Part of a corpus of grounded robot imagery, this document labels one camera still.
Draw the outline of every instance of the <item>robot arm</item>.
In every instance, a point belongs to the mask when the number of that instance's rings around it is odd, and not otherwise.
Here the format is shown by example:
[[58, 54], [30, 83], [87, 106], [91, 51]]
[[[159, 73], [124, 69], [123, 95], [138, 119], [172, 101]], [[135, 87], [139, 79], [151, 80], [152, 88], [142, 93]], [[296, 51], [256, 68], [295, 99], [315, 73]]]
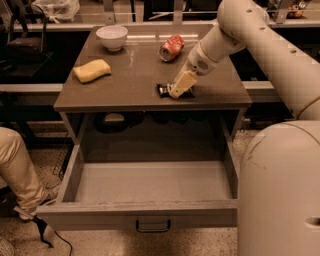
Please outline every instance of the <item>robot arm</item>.
[[[191, 50], [170, 95], [179, 97], [196, 83], [196, 75], [208, 74], [225, 56], [247, 47], [292, 114], [320, 120], [319, 63], [267, 22], [268, 14], [252, 0], [223, 0], [214, 27]], [[186, 72], [193, 80], [183, 81]]]

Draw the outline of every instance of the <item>white object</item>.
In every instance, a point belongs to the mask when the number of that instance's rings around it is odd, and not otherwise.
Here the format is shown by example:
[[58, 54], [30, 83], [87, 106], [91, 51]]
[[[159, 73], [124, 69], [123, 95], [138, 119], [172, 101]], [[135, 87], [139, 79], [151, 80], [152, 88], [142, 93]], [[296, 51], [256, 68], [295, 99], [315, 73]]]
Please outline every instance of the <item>white object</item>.
[[55, 23], [73, 22], [80, 9], [79, 0], [35, 0], [31, 5], [35, 12], [40, 8]]
[[320, 121], [252, 139], [240, 171], [240, 256], [320, 255]]
[[120, 25], [99, 28], [97, 38], [109, 51], [119, 51], [127, 41], [128, 29]]
[[297, 119], [320, 120], [320, 64], [274, 32], [252, 0], [223, 0], [213, 28], [191, 50], [189, 66], [210, 73], [227, 55], [246, 47]]

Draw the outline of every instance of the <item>table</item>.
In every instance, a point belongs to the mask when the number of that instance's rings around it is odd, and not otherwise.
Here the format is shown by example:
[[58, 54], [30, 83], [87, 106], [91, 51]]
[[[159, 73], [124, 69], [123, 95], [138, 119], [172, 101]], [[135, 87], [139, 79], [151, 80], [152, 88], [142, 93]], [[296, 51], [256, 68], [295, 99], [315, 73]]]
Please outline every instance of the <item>table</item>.
[[[55, 205], [38, 214], [56, 230], [236, 226], [239, 165], [232, 139], [251, 100], [227, 57], [194, 86], [192, 98], [161, 98], [157, 83], [174, 79], [208, 24], [132, 25], [128, 41], [108, 52], [91, 31], [75, 66], [102, 58], [112, 73], [81, 84], [71, 72], [54, 105], [74, 141]], [[172, 62], [159, 48], [185, 40]], [[98, 132], [97, 113], [142, 113], [118, 133]], [[186, 122], [155, 115], [187, 114]]]

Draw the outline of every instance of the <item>drawer handle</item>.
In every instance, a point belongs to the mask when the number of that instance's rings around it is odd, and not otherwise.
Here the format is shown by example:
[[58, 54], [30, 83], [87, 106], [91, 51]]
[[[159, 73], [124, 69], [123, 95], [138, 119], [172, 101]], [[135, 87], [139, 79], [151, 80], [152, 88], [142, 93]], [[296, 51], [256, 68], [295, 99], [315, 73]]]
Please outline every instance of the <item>drawer handle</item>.
[[169, 231], [170, 227], [171, 227], [170, 220], [167, 221], [167, 226], [163, 229], [142, 229], [142, 228], [140, 228], [139, 220], [136, 221], [136, 230], [140, 233], [164, 233], [164, 232]]

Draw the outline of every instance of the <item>tabletop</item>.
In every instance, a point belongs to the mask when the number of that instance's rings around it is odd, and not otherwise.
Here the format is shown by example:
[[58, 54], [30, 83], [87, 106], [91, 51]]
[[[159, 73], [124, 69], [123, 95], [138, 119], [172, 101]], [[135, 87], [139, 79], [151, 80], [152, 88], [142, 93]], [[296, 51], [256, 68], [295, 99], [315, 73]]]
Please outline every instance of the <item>tabletop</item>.
[[[242, 82], [226, 57], [207, 76], [198, 77], [192, 98], [162, 98], [157, 84], [173, 82], [189, 51], [211, 28], [197, 25], [128, 25], [128, 39], [119, 52], [109, 52], [92, 29], [74, 66], [96, 59], [105, 60], [111, 75], [81, 84], [71, 72], [54, 105], [59, 112], [162, 111], [238, 109], [251, 104]], [[185, 46], [173, 61], [164, 62], [160, 46], [180, 34]]]

